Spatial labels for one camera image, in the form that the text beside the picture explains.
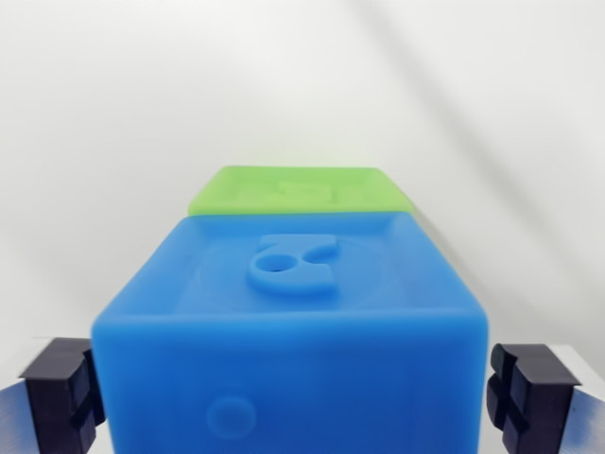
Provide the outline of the gripper left finger with silver black pad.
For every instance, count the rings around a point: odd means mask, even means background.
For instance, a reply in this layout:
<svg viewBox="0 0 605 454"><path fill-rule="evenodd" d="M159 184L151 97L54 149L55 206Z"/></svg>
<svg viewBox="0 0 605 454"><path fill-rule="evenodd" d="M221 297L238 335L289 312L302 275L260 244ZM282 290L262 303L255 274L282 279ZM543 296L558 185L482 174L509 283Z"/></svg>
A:
<svg viewBox="0 0 605 454"><path fill-rule="evenodd" d="M87 453L105 420L90 340L34 338L1 358L3 453Z"/></svg>

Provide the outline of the gripper right finger with silver black pad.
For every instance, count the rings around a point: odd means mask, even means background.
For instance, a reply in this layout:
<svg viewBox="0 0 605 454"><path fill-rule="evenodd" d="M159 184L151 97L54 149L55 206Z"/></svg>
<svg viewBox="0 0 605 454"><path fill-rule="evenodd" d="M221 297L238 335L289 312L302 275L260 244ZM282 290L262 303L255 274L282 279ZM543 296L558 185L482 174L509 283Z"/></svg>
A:
<svg viewBox="0 0 605 454"><path fill-rule="evenodd" d="M604 379L569 345L497 343L486 387L509 453L602 453Z"/></svg>

